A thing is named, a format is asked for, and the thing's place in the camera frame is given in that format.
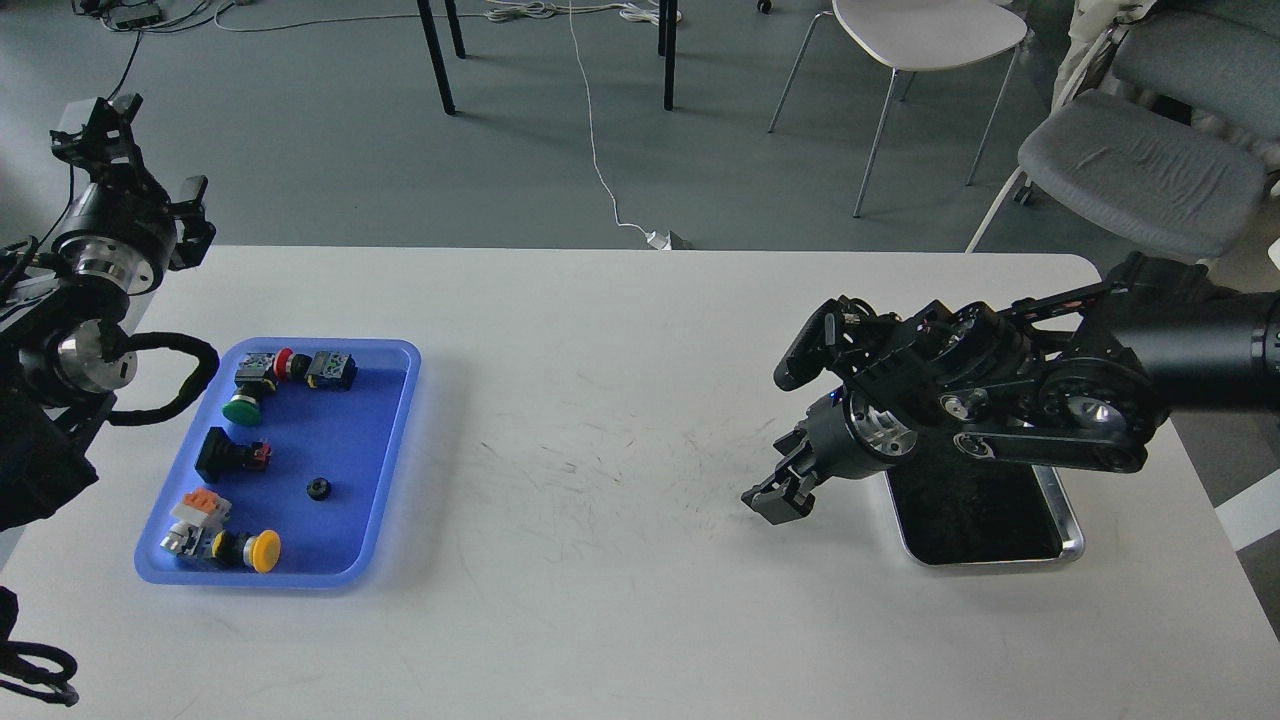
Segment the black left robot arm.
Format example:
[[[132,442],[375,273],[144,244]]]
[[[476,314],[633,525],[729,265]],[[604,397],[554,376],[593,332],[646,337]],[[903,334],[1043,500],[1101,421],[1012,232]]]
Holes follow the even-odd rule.
[[[132,132],[138,94],[67,106],[52,155],[88,177],[52,228],[3,249],[3,528],[50,518],[99,475],[86,452],[101,427],[146,427],[180,415],[209,387],[218,351],[180,333],[133,334],[131,302],[168,272],[198,266],[216,234],[205,176],[177,196],[155,179]],[[120,410],[118,392],[141,351],[187,354],[196,366],[174,400]]]

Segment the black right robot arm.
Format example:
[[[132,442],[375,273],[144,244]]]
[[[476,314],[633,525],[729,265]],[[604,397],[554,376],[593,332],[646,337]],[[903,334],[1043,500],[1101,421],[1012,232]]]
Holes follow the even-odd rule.
[[[1276,292],[1215,284],[1201,264],[1130,254],[1101,282],[1004,310],[940,301],[911,316],[824,301],[774,369],[817,400],[741,500],[778,525],[832,477],[965,459],[1134,473],[1181,407],[1277,409]]]

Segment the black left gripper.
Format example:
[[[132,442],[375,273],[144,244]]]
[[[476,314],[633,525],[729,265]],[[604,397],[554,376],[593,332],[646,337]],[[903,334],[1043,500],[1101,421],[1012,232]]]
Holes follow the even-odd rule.
[[[55,229],[52,252],[74,273],[109,279],[129,296],[155,291],[166,269],[200,266],[216,236],[205,214],[206,176],[184,181],[168,215],[140,197],[151,183],[131,127],[142,102],[138,94],[70,102],[50,131],[52,155],[92,182]]]

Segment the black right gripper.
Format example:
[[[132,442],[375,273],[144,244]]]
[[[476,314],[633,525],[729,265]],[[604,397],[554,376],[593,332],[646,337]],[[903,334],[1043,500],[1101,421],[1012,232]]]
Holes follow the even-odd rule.
[[[831,477],[863,479],[911,459],[920,433],[865,396],[835,389],[806,410],[799,425],[773,447],[782,459],[773,473],[744,491],[741,501],[769,524],[808,518],[813,491]]]

